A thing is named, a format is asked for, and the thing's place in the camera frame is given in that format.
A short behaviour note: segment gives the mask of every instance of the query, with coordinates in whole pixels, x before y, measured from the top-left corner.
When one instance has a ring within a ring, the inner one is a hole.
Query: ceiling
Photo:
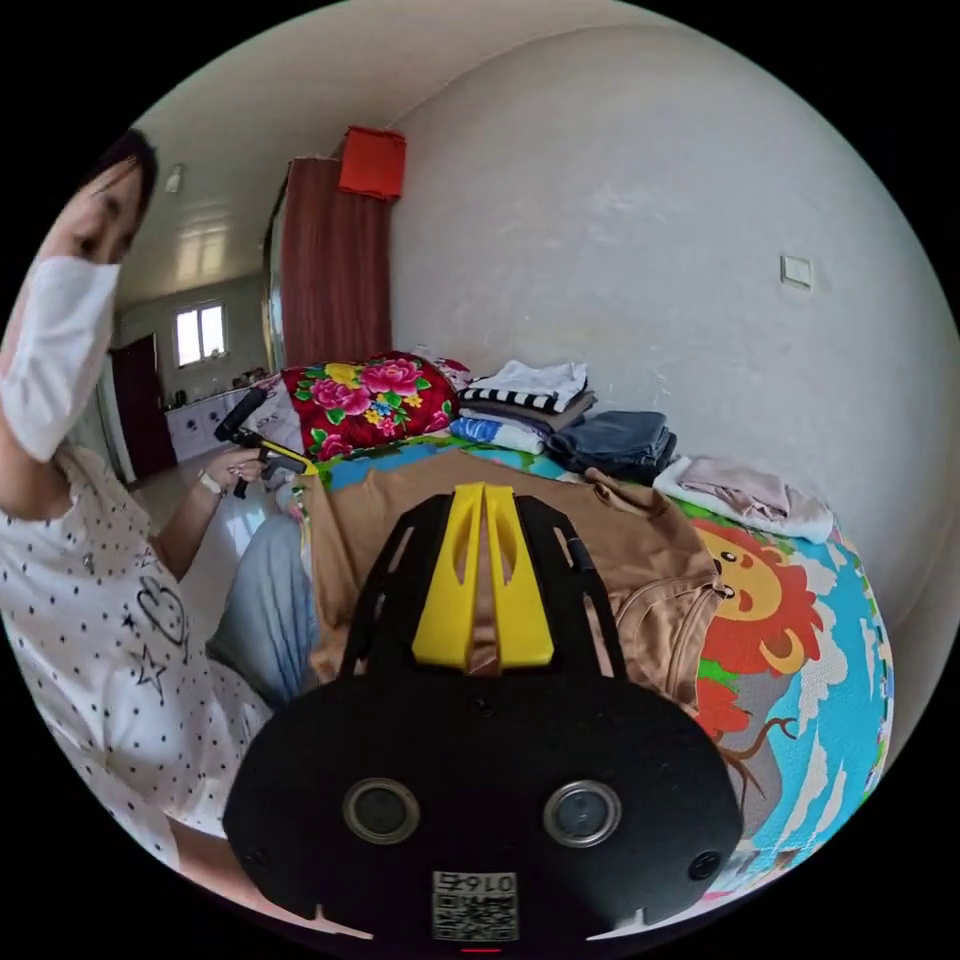
[[[160,180],[124,265],[121,310],[257,272],[288,162],[329,154],[348,125],[390,126],[531,40],[670,23],[616,0],[346,0],[248,40],[137,123],[157,147]],[[180,163],[180,192],[167,194]]]

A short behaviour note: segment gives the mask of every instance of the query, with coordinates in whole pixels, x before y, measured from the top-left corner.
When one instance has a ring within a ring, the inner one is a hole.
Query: woman
[[[156,181],[129,131],[54,223],[0,347],[0,610],[38,709],[80,776],[146,849],[238,903],[307,923],[256,891],[220,818],[250,739],[296,695],[316,616],[299,531],[268,520],[208,645],[178,582],[220,499],[260,474],[256,451],[214,459],[166,528],[65,439],[95,389],[119,264]]]

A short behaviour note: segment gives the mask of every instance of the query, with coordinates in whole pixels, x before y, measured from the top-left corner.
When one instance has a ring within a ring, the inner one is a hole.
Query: dark red door
[[[156,337],[135,340],[110,356],[123,439],[137,480],[145,480],[177,463],[163,412]]]

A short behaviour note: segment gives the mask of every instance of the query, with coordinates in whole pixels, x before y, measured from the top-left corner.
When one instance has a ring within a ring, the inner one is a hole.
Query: face mask
[[[41,261],[30,278],[4,416],[20,446],[48,462],[93,394],[113,326],[118,265],[75,257]]]

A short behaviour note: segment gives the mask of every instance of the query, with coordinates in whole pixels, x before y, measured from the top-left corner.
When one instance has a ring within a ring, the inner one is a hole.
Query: light blue jeans
[[[269,517],[240,558],[207,656],[239,673],[278,710],[301,691],[317,637],[300,528],[292,517]]]

